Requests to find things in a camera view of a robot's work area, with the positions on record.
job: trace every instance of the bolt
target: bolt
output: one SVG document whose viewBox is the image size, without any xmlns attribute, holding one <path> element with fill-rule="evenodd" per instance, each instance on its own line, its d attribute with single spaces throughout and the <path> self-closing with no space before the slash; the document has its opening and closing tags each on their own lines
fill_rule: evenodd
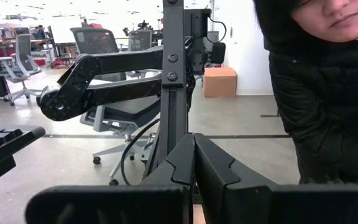
<svg viewBox="0 0 358 224">
<path fill-rule="evenodd" d="M 178 74 L 176 74 L 175 72 L 169 72 L 167 77 L 168 77 L 168 80 L 170 80 L 171 82 L 174 82 L 178 79 Z"/>
<path fill-rule="evenodd" d="M 169 62 L 176 62 L 178 60 L 178 56 L 176 54 L 171 54 L 168 56 L 168 61 Z"/>
</svg>

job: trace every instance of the black jacket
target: black jacket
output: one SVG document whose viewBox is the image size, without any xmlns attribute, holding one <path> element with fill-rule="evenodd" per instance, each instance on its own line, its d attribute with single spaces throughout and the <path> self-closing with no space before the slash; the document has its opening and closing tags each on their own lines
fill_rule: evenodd
<svg viewBox="0 0 358 224">
<path fill-rule="evenodd" d="M 338 175 L 358 181 L 358 41 L 334 44 L 309 35 L 266 41 L 265 48 L 285 131 L 308 175 L 314 182 Z"/>
</svg>

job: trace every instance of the gray floor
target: gray floor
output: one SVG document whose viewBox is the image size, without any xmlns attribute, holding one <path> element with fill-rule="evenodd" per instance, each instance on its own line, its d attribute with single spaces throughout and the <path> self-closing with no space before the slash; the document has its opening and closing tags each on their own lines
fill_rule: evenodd
<svg viewBox="0 0 358 224">
<path fill-rule="evenodd" d="M 53 85 L 64 70 L 46 70 L 26 82 L 28 88 Z M 19 90 L 21 84 L 10 84 Z M 205 135 L 285 134 L 279 118 L 260 118 L 274 114 L 272 96 L 240 96 L 235 99 L 204 98 L 200 84 L 193 95 L 190 131 Z M 0 123 L 35 124 L 47 134 L 97 133 L 80 124 L 79 118 L 53 122 L 37 107 L 35 98 L 16 101 L 15 107 L 0 101 Z M 279 184 L 295 184 L 299 174 L 290 139 L 214 139 L 218 146 L 250 168 Z M 121 155 L 103 156 L 102 164 L 92 163 L 92 153 L 122 144 L 122 139 L 41 138 L 15 154 L 17 166 L 0 178 L 0 223 L 25 223 L 27 201 L 37 192 L 54 185 L 106 185 L 108 174 Z M 141 181 L 144 166 L 127 162 L 129 181 Z"/>
</svg>

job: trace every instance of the black keyboard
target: black keyboard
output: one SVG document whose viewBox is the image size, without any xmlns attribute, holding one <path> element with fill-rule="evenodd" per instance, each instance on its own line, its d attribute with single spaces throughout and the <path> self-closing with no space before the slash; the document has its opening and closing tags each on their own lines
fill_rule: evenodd
<svg viewBox="0 0 358 224">
<path fill-rule="evenodd" d="M 0 125 L 0 176 L 16 166 L 13 154 L 45 134 L 39 126 Z"/>
</svg>

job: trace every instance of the gray office chair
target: gray office chair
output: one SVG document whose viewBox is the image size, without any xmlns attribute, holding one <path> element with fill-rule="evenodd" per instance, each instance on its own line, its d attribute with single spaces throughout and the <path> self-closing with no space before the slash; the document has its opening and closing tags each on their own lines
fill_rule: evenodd
<svg viewBox="0 0 358 224">
<path fill-rule="evenodd" d="M 14 106 L 14 101 L 21 96 L 27 99 L 30 95 L 37 96 L 41 90 L 27 89 L 24 82 L 31 76 L 41 72 L 40 67 L 36 64 L 31 56 L 31 34 L 20 34 L 16 36 L 16 52 L 13 57 L 0 57 L 0 62 L 4 65 L 5 70 L 0 71 L 0 77 L 5 77 L 13 83 L 21 82 L 23 89 L 15 93 L 10 93 L 5 96 L 5 99 L 11 101 L 11 106 Z"/>
<path fill-rule="evenodd" d="M 118 52 L 114 36 L 110 30 L 100 28 L 71 28 L 75 36 L 76 45 L 81 54 L 103 54 Z M 104 82 L 118 82 L 126 80 L 124 72 L 97 75 L 94 79 Z M 93 163 L 100 164 L 100 156 L 122 152 L 132 141 L 131 135 L 140 127 L 151 122 L 160 112 L 160 99 L 156 96 L 140 98 L 136 100 L 111 103 L 92 108 L 81 116 L 80 122 L 92 126 L 97 132 L 112 131 L 114 135 L 123 136 L 125 143 L 93 154 Z M 147 141 L 137 141 L 127 154 L 130 160 L 135 159 L 135 155 L 140 157 L 142 162 L 149 159 L 149 146 L 154 140 L 151 135 Z M 120 169 L 119 161 L 110 172 L 110 185 L 117 185 L 118 181 L 114 178 Z"/>
<path fill-rule="evenodd" d="M 152 47 L 152 30 L 133 30 L 128 35 L 128 51 L 147 50 Z M 145 78 L 147 72 L 159 72 L 156 69 L 143 69 L 135 71 L 137 78 Z"/>
</svg>

